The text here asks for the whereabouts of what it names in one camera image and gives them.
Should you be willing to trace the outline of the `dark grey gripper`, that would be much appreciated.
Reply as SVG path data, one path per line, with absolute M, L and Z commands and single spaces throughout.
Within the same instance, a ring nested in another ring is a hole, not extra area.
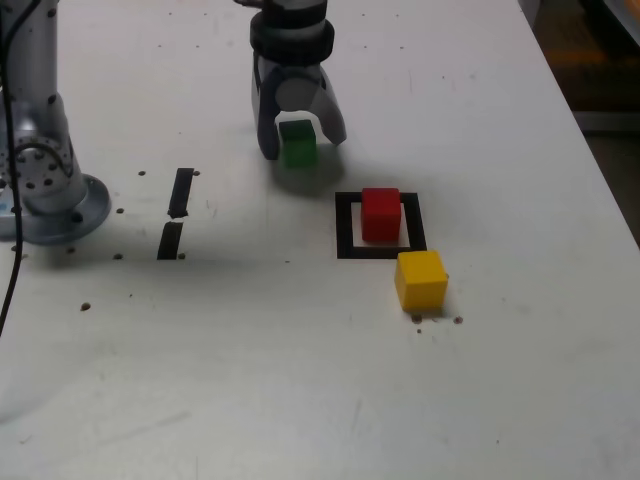
M 319 64 L 283 65 L 255 52 L 251 102 L 259 148 L 267 160 L 279 157 L 276 118 L 281 111 L 314 115 L 323 135 L 333 145 L 340 145 L 347 138 L 344 118 L 331 83 Z

